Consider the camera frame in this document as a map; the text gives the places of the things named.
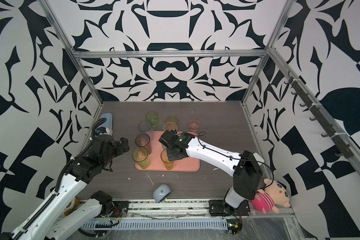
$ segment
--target plush toy head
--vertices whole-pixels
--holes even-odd
[[[265,185],[269,185],[272,180],[266,178],[264,179]],[[283,205],[284,207],[290,207],[289,204],[289,194],[283,185],[279,184],[277,181],[265,188],[265,192],[269,194],[275,204]]]

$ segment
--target gray dome object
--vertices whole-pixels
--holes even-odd
[[[168,185],[162,184],[154,191],[154,200],[157,203],[164,202],[170,193],[171,189],[168,187]]]

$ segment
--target wall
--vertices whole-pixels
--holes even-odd
[[[0,232],[51,192],[98,104],[34,0],[0,0]]]
[[[360,1],[298,0],[276,50],[360,146]],[[360,239],[360,177],[269,60],[247,107],[308,239]]]
[[[264,49],[284,3],[285,0],[50,1],[78,51]],[[87,73],[105,101],[193,101],[241,100],[259,59],[86,61],[89,63],[83,64]]]

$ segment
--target pink plush toy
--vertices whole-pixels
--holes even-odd
[[[265,185],[270,184],[271,181],[272,180],[269,180],[268,178],[264,179]],[[273,181],[273,184],[271,184],[269,187],[266,187],[265,191],[263,189],[259,189],[257,191],[259,193],[255,195],[252,203],[257,208],[257,210],[265,214],[270,210],[278,214],[280,210],[275,207],[275,204],[280,204],[284,207],[291,206],[289,204],[289,195],[287,190],[277,181]]]

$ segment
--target pink tray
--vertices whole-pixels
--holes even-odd
[[[167,170],[161,161],[160,154],[163,151],[163,146],[159,142],[160,136],[163,131],[154,131],[154,140],[151,142],[152,153],[149,155],[151,164],[146,168],[142,169],[138,164],[135,164],[138,170],[154,170],[154,171],[184,171],[184,172],[196,172],[200,168],[200,160],[194,157],[187,157],[181,160],[175,161],[175,164],[171,170]]]

